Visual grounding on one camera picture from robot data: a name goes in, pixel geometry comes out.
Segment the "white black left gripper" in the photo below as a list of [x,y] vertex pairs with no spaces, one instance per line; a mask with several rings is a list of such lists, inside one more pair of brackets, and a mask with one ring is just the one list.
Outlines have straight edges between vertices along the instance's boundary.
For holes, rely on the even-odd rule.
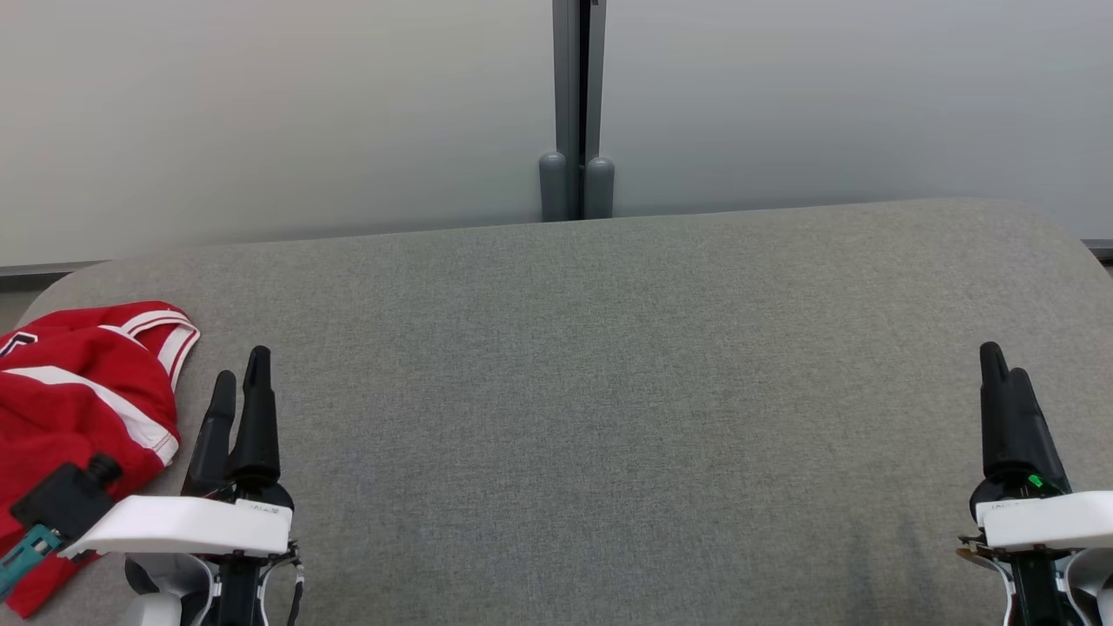
[[59,557],[75,558],[89,551],[214,556],[243,552],[246,557],[285,552],[290,542],[293,507],[201,498],[221,491],[228,480],[239,487],[270,487],[280,477],[270,349],[255,346],[248,356],[237,440],[230,452],[236,384],[232,371],[221,371],[211,388],[210,404],[184,476],[183,496],[126,496],[86,534],[61,549]]

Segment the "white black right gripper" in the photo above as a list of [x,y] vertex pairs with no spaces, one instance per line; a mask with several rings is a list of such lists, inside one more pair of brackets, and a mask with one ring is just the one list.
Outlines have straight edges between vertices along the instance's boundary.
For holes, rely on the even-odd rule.
[[985,480],[971,495],[971,515],[986,546],[1004,551],[1109,548],[1112,491],[1068,493],[1051,481],[1068,475],[1030,374],[1009,370],[995,342],[979,346],[979,371]]

